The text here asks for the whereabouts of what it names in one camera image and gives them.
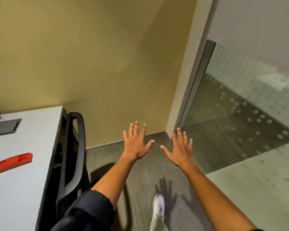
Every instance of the white shoe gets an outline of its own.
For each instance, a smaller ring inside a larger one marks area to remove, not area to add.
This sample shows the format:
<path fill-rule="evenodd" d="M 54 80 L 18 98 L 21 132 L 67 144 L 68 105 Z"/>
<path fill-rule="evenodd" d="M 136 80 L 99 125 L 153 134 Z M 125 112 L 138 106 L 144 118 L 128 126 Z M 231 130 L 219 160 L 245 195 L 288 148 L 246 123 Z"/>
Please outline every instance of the white shoe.
<path fill-rule="evenodd" d="M 165 200 L 162 194 L 157 194 L 153 200 L 153 216 L 154 219 L 160 219 L 164 221 Z"/>

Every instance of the desk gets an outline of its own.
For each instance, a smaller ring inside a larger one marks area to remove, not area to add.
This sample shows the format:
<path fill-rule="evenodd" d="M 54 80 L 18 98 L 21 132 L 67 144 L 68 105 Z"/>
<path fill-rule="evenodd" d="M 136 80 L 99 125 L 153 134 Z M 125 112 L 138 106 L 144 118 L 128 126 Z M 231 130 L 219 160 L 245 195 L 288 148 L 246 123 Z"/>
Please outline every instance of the desk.
<path fill-rule="evenodd" d="M 0 173 L 0 231 L 36 229 L 62 110 L 60 106 L 2 115 L 0 121 L 22 121 L 16 133 L 0 136 L 0 161 L 26 152 L 33 159 Z"/>

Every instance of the white pants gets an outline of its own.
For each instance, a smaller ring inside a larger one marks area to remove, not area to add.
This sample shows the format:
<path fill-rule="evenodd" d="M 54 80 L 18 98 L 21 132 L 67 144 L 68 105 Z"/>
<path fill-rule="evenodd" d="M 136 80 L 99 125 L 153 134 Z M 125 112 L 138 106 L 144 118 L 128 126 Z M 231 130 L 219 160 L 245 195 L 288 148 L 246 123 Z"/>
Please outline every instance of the white pants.
<path fill-rule="evenodd" d="M 150 231 L 168 231 L 168 228 L 161 219 L 155 218 L 151 222 Z"/>

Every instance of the orange-red tool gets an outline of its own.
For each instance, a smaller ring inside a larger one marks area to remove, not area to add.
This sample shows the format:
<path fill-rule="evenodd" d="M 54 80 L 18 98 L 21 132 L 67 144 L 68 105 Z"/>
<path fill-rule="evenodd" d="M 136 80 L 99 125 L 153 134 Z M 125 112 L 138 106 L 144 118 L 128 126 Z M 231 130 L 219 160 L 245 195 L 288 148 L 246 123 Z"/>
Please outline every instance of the orange-red tool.
<path fill-rule="evenodd" d="M 0 161 L 0 173 L 32 162 L 32 153 L 16 155 Z"/>

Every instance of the sleeve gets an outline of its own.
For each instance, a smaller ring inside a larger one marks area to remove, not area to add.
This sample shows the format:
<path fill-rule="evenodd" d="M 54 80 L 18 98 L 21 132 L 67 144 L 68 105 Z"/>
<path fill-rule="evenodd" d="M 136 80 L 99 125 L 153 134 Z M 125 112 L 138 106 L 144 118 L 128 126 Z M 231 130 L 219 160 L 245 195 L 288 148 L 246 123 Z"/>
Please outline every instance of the sleeve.
<path fill-rule="evenodd" d="M 87 230 L 90 226 L 94 230 L 109 231 L 114 216 L 109 198 L 96 190 L 89 190 L 77 198 L 51 231 Z"/>

